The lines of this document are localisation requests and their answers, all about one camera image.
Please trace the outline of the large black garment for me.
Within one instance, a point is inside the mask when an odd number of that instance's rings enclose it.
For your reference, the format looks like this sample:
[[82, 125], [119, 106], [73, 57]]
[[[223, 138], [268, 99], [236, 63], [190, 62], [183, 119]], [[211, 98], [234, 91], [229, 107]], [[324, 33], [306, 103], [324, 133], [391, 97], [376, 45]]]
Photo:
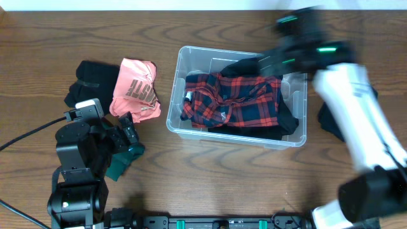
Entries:
[[[242, 59], [234, 64], [226, 66], [221, 74], [227, 78], [243, 76], [253, 78], [259, 76], [258, 58]], [[244, 137], [255, 137], [260, 139], [271, 139], [281, 141], [284, 135], [291, 135], [299, 125], [299, 120], [295, 118], [286, 103], [282, 94], [279, 94], [278, 121], [277, 126], [272, 127], [230, 127], [223, 125], [220, 127], [208, 128], [209, 132], [217, 134], [239, 135]]]

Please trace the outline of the dark navy garment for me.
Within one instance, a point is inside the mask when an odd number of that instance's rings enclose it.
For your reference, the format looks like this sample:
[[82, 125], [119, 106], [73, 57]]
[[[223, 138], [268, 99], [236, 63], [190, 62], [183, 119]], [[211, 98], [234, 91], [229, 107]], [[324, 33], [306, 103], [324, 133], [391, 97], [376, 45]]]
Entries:
[[354, 147], [377, 145], [380, 138], [372, 117], [378, 111], [378, 92], [369, 85], [334, 85], [323, 82], [315, 90], [324, 99], [318, 113], [321, 128]]

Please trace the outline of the clear plastic storage bin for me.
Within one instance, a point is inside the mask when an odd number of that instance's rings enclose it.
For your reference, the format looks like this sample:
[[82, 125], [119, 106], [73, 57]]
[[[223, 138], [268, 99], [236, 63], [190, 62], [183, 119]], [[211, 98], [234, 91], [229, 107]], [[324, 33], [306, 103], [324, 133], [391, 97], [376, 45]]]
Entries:
[[219, 141], [235, 144], [248, 144], [270, 149], [297, 148], [307, 140], [307, 75], [286, 74], [282, 79], [281, 92], [292, 115], [299, 119], [299, 127], [282, 140], [243, 137], [238, 135], [217, 134], [206, 128], [193, 128], [191, 122], [180, 119], [183, 110], [186, 77], [190, 74], [219, 72], [226, 66], [242, 59], [259, 57], [259, 53], [221, 50], [197, 46], [184, 46], [179, 50], [174, 74], [174, 83], [167, 115], [167, 128], [183, 139]]

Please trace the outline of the red navy plaid shirt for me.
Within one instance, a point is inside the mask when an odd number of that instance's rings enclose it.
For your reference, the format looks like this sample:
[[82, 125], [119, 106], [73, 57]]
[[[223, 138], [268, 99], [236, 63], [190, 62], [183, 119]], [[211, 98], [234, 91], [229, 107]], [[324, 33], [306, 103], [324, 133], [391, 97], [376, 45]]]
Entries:
[[276, 126], [281, 83], [274, 76], [189, 75], [180, 119], [194, 128]]

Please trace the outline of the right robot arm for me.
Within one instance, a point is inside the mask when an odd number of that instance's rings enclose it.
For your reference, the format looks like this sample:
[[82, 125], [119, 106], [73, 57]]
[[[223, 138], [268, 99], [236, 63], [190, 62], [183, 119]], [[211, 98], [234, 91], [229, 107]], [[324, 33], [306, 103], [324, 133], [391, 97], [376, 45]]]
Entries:
[[315, 208], [309, 228], [362, 228], [406, 211], [406, 150], [393, 133], [368, 79], [346, 41], [329, 41], [315, 8], [276, 21], [278, 47], [259, 61], [262, 74], [313, 74], [350, 152], [357, 177], [341, 185], [336, 200]]

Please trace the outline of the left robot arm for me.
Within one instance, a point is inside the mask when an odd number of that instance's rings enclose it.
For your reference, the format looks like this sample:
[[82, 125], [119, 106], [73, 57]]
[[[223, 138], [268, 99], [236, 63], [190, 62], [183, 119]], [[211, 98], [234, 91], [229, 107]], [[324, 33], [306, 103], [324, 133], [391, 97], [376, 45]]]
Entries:
[[53, 173], [47, 210], [52, 228], [95, 228], [111, 220], [104, 217], [109, 190], [106, 177], [117, 181], [144, 153], [126, 113], [120, 125], [91, 118], [65, 125], [55, 134], [61, 166]]

